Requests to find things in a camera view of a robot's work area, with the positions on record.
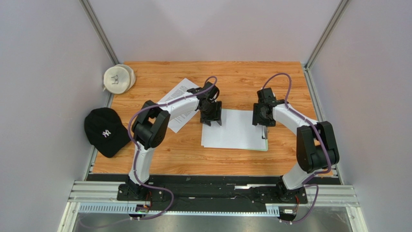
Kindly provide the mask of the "white paper sheet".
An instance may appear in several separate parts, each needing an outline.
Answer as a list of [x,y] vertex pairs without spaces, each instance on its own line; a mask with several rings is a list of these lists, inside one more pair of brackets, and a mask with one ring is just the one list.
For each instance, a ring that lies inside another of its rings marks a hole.
[[205,148],[228,148],[264,151],[262,126],[252,125],[252,111],[222,109],[222,125],[203,125]]

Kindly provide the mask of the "signature page paper sheet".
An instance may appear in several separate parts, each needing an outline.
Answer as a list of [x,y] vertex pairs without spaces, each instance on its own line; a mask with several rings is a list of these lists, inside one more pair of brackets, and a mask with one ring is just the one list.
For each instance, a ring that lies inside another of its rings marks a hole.
[[205,136],[202,134],[202,138],[201,138],[201,146],[204,146],[204,142],[205,142]]

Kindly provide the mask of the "green clipboard folder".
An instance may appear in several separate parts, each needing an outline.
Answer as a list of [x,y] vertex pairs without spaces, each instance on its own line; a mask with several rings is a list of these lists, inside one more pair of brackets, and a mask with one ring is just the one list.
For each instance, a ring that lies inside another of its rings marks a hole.
[[268,150],[268,128],[266,126],[262,126],[262,139],[265,142],[264,151],[267,151]]

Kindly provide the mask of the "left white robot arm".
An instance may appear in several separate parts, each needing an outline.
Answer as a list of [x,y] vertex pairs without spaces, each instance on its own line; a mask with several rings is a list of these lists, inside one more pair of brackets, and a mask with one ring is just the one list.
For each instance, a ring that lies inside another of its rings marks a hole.
[[130,121],[129,136],[135,144],[135,155],[126,185],[136,195],[148,189],[149,168],[155,148],[165,139],[168,124],[176,117],[190,112],[200,112],[200,122],[220,126],[222,102],[217,98],[220,90],[215,83],[205,81],[203,87],[190,88],[170,101],[146,101]]

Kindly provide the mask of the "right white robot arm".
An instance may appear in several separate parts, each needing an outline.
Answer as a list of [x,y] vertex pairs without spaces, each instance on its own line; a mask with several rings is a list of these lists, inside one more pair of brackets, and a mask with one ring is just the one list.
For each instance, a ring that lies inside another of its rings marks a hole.
[[339,162],[331,123],[305,117],[286,100],[278,100],[270,88],[257,91],[257,97],[258,101],[253,105],[252,124],[263,127],[262,137],[267,138],[267,129],[277,123],[296,136],[297,163],[282,176],[281,186],[287,190],[298,189],[315,175],[330,172],[332,165]]

